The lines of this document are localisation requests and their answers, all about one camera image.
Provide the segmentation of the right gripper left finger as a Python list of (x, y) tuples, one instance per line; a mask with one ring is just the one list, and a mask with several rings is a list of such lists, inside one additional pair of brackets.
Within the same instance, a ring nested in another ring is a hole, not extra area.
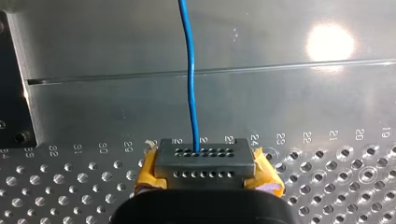
[(156, 177), (154, 174), (157, 146), (150, 140), (147, 140), (146, 144), (148, 148), (145, 150), (143, 166), (134, 182), (135, 195), (151, 190), (167, 189), (167, 181), (164, 178)]

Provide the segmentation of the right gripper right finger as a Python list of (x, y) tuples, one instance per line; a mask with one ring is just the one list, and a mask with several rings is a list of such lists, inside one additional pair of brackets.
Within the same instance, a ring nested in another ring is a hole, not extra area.
[(281, 198), (285, 184), (273, 165), (266, 159), (261, 147), (254, 149), (253, 157), (256, 165), (255, 174), (244, 181), (244, 188), (268, 192)]

